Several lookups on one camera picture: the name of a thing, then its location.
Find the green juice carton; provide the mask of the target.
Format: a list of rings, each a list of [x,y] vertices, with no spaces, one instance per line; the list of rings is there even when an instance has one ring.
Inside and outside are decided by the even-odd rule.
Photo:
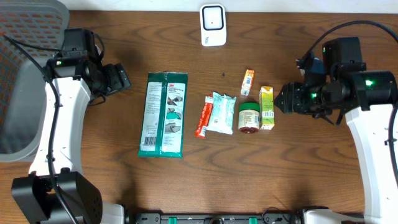
[[[261,130],[271,130],[275,125],[273,87],[262,86],[259,91]]]

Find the green lid spice jar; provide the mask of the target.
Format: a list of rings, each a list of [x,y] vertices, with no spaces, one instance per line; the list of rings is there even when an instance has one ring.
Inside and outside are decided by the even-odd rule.
[[[239,106],[238,129],[242,133],[253,134],[259,131],[260,107],[258,103],[242,103]]]

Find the orange tissue packet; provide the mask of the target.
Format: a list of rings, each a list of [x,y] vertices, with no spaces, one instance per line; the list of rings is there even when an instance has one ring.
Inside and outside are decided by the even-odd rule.
[[[247,69],[241,85],[241,95],[248,96],[254,80],[254,70]]]

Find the white teal snack packet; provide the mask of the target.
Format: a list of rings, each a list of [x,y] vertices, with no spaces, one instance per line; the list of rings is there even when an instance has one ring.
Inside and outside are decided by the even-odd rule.
[[[236,97],[213,92],[213,109],[211,111],[207,131],[233,134],[233,119]]]

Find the green white barcode packet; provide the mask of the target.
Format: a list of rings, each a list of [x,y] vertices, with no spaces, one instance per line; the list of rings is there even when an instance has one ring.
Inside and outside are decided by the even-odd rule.
[[[183,157],[188,74],[149,73],[139,157]]]

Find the red white snack packet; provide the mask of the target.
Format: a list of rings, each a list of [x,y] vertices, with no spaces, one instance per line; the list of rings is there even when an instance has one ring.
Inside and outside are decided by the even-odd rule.
[[[200,120],[198,122],[198,126],[195,131],[195,136],[198,138],[205,138],[205,133],[207,126],[210,121],[211,112],[213,109],[213,95],[206,95],[205,96],[205,104],[202,109]]]

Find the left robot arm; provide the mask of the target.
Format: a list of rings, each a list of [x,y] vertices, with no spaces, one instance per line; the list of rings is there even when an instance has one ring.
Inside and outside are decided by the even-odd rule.
[[[121,204],[106,203],[83,176],[81,139],[91,91],[84,63],[51,58],[44,68],[46,104],[42,134],[26,177],[12,182],[12,197],[29,223],[134,223]]]

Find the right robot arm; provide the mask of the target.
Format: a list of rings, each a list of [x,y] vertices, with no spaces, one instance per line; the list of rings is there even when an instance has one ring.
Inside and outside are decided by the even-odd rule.
[[[356,146],[363,217],[313,208],[302,213],[302,223],[397,223],[397,83],[391,72],[342,72],[333,81],[312,86],[288,83],[274,104],[285,114],[310,114],[315,119],[339,110]]]

